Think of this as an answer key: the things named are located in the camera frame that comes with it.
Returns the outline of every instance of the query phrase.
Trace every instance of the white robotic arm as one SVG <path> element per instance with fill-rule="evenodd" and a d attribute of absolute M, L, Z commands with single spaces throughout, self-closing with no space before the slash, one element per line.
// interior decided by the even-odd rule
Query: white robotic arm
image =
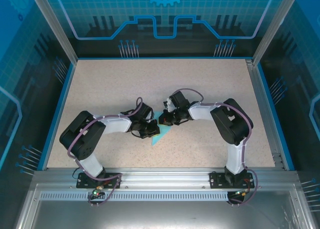
<path fill-rule="evenodd" d="M 160 133 L 157 120 L 153 119 L 151 107 L 141 102 L 135 110 L 121 112 L 119 115 L 100 117 L 88 111 L 82 111 L 60 136 L 60 142 L 68 149 L 77 135 L 93 120 L 93 123 L 83 133 L 72 147 L 70 154 L 77 160 L 86 173 L 93 178 L 104 178 L 105 170 L 95 156 L 94 149 L 102 135 L 110 133 L 126 133 L 138 131 L 139 138 L 152 137 Z"/>
<path fill-rule="evenodd" d="M 245 115 L 251 128 L 253 123 L 234 99 L 228 99 L 229 105 Z M 191 120 L 209 120 L 215 122 L 222 138 L 227 143 L 227 162 L 225 166 L 226 180 L 233 185 L 240 180 L 246 169 L 243 167 L 243 144 L 249 134 L 247 122 L 234 110 L 221 103 L 204 104 L 199 101 L 189 103 L 181 91 L 175 92 L 164 102 L 165 110 L 159 117 L 159 124 L 173 126 Z"/>

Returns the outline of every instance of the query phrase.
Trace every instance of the speckled tabletop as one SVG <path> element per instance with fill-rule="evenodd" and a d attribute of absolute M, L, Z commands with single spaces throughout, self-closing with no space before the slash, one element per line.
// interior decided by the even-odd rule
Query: speckled tabletop
<path fill-rule="evenodd" d="M 59 137 L 84 110 L 95 115 L 118 114 L 135 108 L 137 97 L 155 111 L 179 88 L 193 88 L 204 103 L 235 99 L 254 123 L 247 143 L 249 167 L 274 167 L 255 93 L 244 59 L 79 60 L 71 82 L 48 168 L 75 168 Z M 199 100 L 183 92 L 190 102 Z M 189 121 L 171 130 L 154 146 L 152 139 L 130 133 L 103 135 L 95 149 L 107 168 L 224 167 L 227 145 L 212 121 Z"/>

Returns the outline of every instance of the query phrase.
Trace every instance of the black mounting bracket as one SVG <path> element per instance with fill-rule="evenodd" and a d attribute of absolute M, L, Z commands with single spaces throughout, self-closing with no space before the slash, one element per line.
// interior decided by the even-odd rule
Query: black mounting bracket
<path fill-rule="evenodd" d="M 216 172 L 213 171 L 209 173 L 209 182 L 211 189 L 247 189 L 248 184 L 244 181 L 244 179 L 249 180 L 249 187 L 250 189 L 255 188 L 255 182 L 251 173 L 246 172 L 242 179 L 235 182 L 233 185 L 226 179 L 225 172 Z"/>
<path fill-rule="evenodd" d="M 105 177 L 110 178 L 113 176 L 118 175 L 119 173 L 106 173 Z M 104 184 L 104 189 L 113 189 L 115 184 L 117 183 L 118 177 L 110 180 L 108 183 Z M 85 188 L 85 189 L 95 189 L 96 187 L 101 185 L 101 181 L 93 180 L 90 177 L 88 177 L 84 172 L 79 173 L 78 179 L 76 182 L 76 188 Z"/>

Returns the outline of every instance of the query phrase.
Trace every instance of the glass panel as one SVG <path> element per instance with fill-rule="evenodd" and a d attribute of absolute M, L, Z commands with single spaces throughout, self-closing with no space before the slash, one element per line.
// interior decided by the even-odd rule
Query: glass panel
<path fill-rule="evenodd" d="M 320 180 L 319 1 L 294 2 L 261 60 L 275 111 L 302 182 Z M 315 186 L 309 187 L 307 191 L 314 189 Z"/>
<path fill-rule="evenodd" d="M 0 221 L 14 228 L 70 61 L 33 0 L 0 0 L 0 21 Z"/>
<path fill-rule="evenodd" d="M 132 58 L 251 57 L 282 0 L 48 1 L 79 57 Z"/>

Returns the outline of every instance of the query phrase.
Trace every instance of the pin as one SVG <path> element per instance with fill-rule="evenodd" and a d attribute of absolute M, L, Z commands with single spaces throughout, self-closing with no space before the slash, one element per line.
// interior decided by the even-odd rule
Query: pin
<path fill-rule="evenodd" d="M 277 98 L 278 95 L 279 95 L 280 93 L 282 93 L 283 91 L 284 91 L 283 89 L 280 89 L 280 90 L 276 93 L 276 95 L 273 95 L 273 96 L 272 96 L 272 99 Z"/>
<path fill-rule="evenodd" d="M 32 164 L 28 163 L 26 160 L 24 160 L 24 161 L 22 162 L 22 164 L 23 164 L 23 165 L 28 165 L 28 166 L 30 166 L 30 167 L 33 167 L 33 168 L 37 169 L 37 167 L 36 167 L 35 165 L 32 165 Z"/>
<path fill-rule="evenodd" d="M 60 79 L 60 77 L 58 76 L 58 74 L 57 74 L 57 73 L 55 73 L 54 75 L 55 75 L 55 77 L 59 80 L 59 82 L 61 82 L 61 84 L 63 85 L 63 84 L 64 84 L 64 82 Z"/>
<path fill-rule="evenodd" d="M 230 53 L 230 57 L 232 57 L 232 54 L 234 53 L 234 50 L 235 50 L 235 47 L 236 47 L 236 46 L 237 46 L 236 44 L 233 45 L 232 51 L 231 51 L 231 53 Z"/>
<path fill-rule="evenodd" d="M 319 190 L 319 188 L 317 187 L 317 188 L 314 189 L 314 190 L 308 190 L 308 191 L 305 191 L 304 193 L 313 193 L 313 192 L 318 193 L 318 192 L 320 192 L 320 190 Z"/>
<path fill-rule="evenodd" d="M 66 67 L 66 65 L 64 64 L 64 62 L 62 61 L 62 59 L 59 59 L 58 57 L 56 57 L 55 59 L 57 59 L 58 62 L 60 63 L 60 65 L 61 65 L 66 71 L 68 71 L 68 68 Z"/>
<path fill-rule="evenodd" d="M 220 50 L 220 46 L 221 46 L 221 43 L 223 42 L 224 40 L 220 39 L 220 44 L 219 44 L 219 47 L 218 47 L 218 52 L 219 53 L 219 50 Z"/>
<path fill-rule="evenodd" d="M 230 46 L 230 48 L 229 48 L 228 55 L 229 55 L 229 53 L 231 52 L 232 45 L 234 44 L 235 41 L 236 41 L 235 39 L 231 40 L 231 46 Z"/>
<path fill-rule="evenodd" d="M 278 84 L 273 91 L 271 91 L 271 96 L 273 97 L 280 89 L 282 89 L 281 84 Z"/>
<path fill-rule="evenodd" d="M 39 154 L 37 154 L 37 153 L 33 152 L 32 150 L 27 149 L 24 145 L 21 147 L 21 149 L 22 149 L 22 150 L 26 150 L 26 151 L 28 151 L 28 152 L 30 152 L 30 153 L 32 153 L 32 154 L 34 154 L 34 155 L 38 156 L 38 157 L 41 157 L 41 155 L 39 155 Z"/>
<path fill-rule="evenodd" d="M 132 45 L 130 45 L 130 49 L 131 49 L 131 54 L 132 54 L 132 58 L 134 58 L 134 51 L 132 50 Z"/>
<path fill-rule="evenodd" d="M 28 146 L 28 148 L 29 148 L 29 149 L 33 149 L 33 150 L 37 151 L 38 153 L 42 154 L 42 152 L 41 152 L 41 151 L 39 151 L 39 150 L 35 149 L 34 147 L 32 147 L 32 145 L 29 145 L 29 146 Z"/>
<path fill-rule="evenodd" d="M 306 196 L 306 198 L 312 198 L 312 197 L 316 197 L 316 196 L 320 196 L 320 194 L 317 194 L 317 195 L 308 195 L 308 196 Z"/>
<path fill-rule="evenodd" d="M 309 181 L 303 182 L 303 183 L 301 183 L 301 185 L 303 185 L 303 184 L 307 184 L 307 183 L 316 183 L 316 179 L 315 179 L 315 178 L 312 178 L 312 180 L 309 180 Z"/>
<path fill-rule="evenodd" d="M 137 54 L 136 54 L 136 47 L 135 47 L 135 40 L 132 40 L 131 42 L 132 42 L 132 44 L 133 44 L 134 57 L 137 57 Z"/>
<path fill-rule="evenodd" d="M 273 86 L 275 86 L 276 83 L 278 83 L 278 82 L 279 82 L 279 78 L 276 78 L 276 79 L 275 79 L 275 82 L 269 87 L 269 90 L 271 90 L 271 88 L 272 88 Z"/>
<path fill-rule="evenodd" d="M 25 174 L 29 174 L 29 175 L 33 176 L 33 174 L 32 174 L 32 173 L 26 172 L 26 171 L 25 171 L 25 170 L 23 170 L 23 169 L 20 169 L 20 173 L 25 173 Z"/>
<path fill-rule="evenodd" d="M 277 100 L 277 101 L 274 103 L 274 105 L 277 105 L 277 104 L 278 104 L 278 102 L 280 102 L 280 101 L 281 101 L 281 99 L 283 99 L 283 98 L 285 98 L 285 95 L 282 95 L 282 96 L 279 98 L 279 100 Z"/>
<path fill-rule="evenodd" d="M 136 48 L 136 54 L 138 55 L 138 58 L 139 58 L 139 46 L 135 45 L 135 48 Z"/>
<path fill-rule="evenodd" d="M 228 53 L 228 50 L 229 50 L 229 48 L 230 48 L 230 45 L 228 44 L 228 45 L 226 45 L 227 46 L 227 49 L 225 50 L 225 54 L 224 54 L 224 57 L 227 57 L 227 53 Z"/>
<path fill-rule="evenodd" d="M 225 50 L 226 50 L 226 48 L 227 48 L 228 42 L 229 42 L 229 39 L 226 39 L 226 40 L 225 40 L 225 45 L 224 45 L 224 49 L 223 49 L 222 56 L 224 56 L 224 53 L 225 53 Z"/>
<path fill-rule="evenodd" d="M 313 203 L 313 202 L 319 202 L 320 201 L 320 199 L 318 199 L 318 200 L 307 200 L 306 202 L 307 203 Z"/>
<path fill-rule="evenodd" d="M 119 51 L 120 51 L 121 58 L 124 58 L 124 57 L 122 56 L 121 45 L 118 45 L 118 48 L 119 48 Z"/>
<path fill-rule="evenodd" d="M 220 50 L 220 53 L 219 53 L 219 57 L 221 56 L 221 52 L 222 52 L 224 47 L 225 47 L 225 45 L 221 45 L 221 50 Z"/>
<path fill-rule="evenodd" d="M 59 71 L 60 71 L 64 76 L 67 76 L 67 73 L 66 73 L 65 69 L 64 69 L 62 66 L 58 65 L 58 63 L 57 63 L 56 60 L 54 61 L 54 64 L 59 68 Z"/>
<path fill-rule="evenodd" d="M 127 45 L 124 45 L 123 47 L 124 47 L 124 50 L 125 50 L 126 58 L 129 58 L 128 51 L 127 51 Z"/>
<path fill-rule="evenodd" d="M 125 56 L 124 45 L 122 44 L 123 40 L 119 40 L 119 42 L 121 43 L 121 48 L 122 48 L 123 56 Z"/>
<path fill-rule="evenodd" d="M 38 160 L 38 161 L 39 161 L 39 159 L 38 159 L 38 158 L 34 157 L 33 155 L 30 155 L 30 153 L 29 153 L 29 152 L 27 152 L 25 155 L 26 155 L 27 157 L 31 157 L 31 158 L 36 159 L 36 160 Z"/>
<path fill-rule="evenodd" d="M 280 77 L 280 79 L 278 79 L 278 81 L 275 80 L 275 82 L 270 86 L 269 90 L 272 91 L 272 90 L 274 89 L 274 87 L 275 87 L 278 83 L 280 83 L 283 79 L 284 79 L 284 76 L 282 75 L 282 76 Z"/>
<path fill-rule="evenodd" d="M 309 185 L 309 186 L 302 187 L 302 189 L 312 188 L 312 187 L 319 186 L 319 185 L 320 184 Z"/>
<path fill-rule="evenodd" d="M 64 77 L 59 73 L 59 70 L 57 70 L 54 66 L 52 66 L 52 69 L 55 71 L 55 76 L 59 79 L 59 81 L 63 84 Z"/>
<path fill-rule="evenodd" d="M 286 88 L 283 90 L 283 92 L 281 92 L 281 93 L 277 96 L 277 98 L 273 99 L 273 101 L 276 101 L 276 100 L 277 100 L 282 94 L 284 94 L 287 90 L 288 90 L 288 87 L 286 87 Z"/>
<path fill-rule="evenodd" d="M 129 58 L 131 57 L 131 55 L 130 55 L 130 47 L 129 47 L 129 40 L 125 40 L 125 42 L 126 42 L 126 45 L 127 45 L 127 48 L 128 48 L 128 52 L 129 52 Z"/>
<path fill-rule="evenodd" d="M 217 52 L 218 46 L 219 46 L 218 44 L 215 45 L 215 49 L 214 49 L 214 53 L 213 53 L 214 57 L 216 56 L 216 52 Z"/>

